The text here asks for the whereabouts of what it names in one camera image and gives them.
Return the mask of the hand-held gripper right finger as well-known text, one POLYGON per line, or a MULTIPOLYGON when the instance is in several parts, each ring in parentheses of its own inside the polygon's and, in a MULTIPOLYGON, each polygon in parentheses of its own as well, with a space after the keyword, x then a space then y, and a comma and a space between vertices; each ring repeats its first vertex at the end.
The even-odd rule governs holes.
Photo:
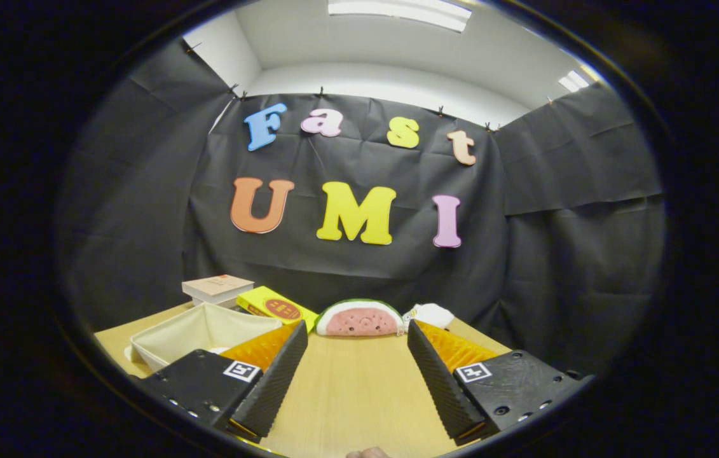
POLYGON ((493 352, 451 331, 409 322, 407 347, 448 436, 484 440, 563 405, 592 382, 525 350, 493 352))

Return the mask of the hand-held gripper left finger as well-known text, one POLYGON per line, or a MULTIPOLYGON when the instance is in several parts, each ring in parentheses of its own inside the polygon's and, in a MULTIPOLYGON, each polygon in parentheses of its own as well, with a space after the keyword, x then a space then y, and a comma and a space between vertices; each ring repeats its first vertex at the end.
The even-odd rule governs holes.
POLYGON ((180 415, 258 443, 275 422, 308 342, 301 320, 220 354, 193 350, 139 386, 180 415))

